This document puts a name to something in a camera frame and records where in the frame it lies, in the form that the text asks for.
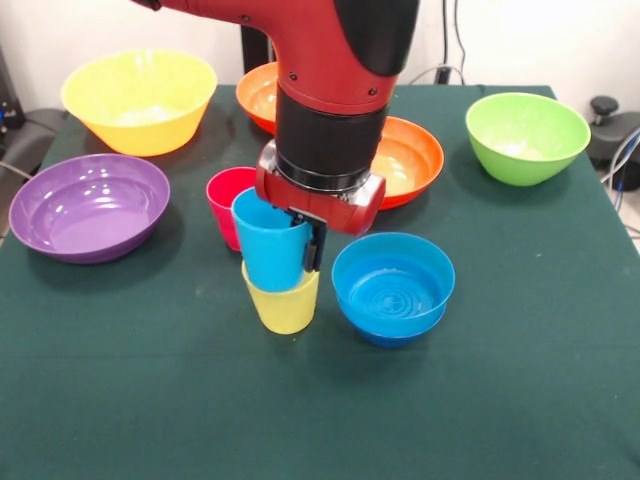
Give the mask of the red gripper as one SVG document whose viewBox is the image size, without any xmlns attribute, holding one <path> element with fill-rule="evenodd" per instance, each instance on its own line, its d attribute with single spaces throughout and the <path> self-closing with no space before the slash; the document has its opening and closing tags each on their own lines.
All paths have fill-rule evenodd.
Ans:
<svg viewBox="0 0 640 480">
<path fill-rule="evenodd" d="M 303 267 L 309 273 L 319 272 L 328 228 L 354 236 L 367 232 L 384 199 L 385 179 L 369 174 L 351 192 L 315 192 L 287 179 L 277 170 L 276 159 L 276 148 L 262 150 L 256 165 L 257 195 L 281 210 L 311 217 L 306 219 L 311 238 L 305 246 Z"/>
</svg>

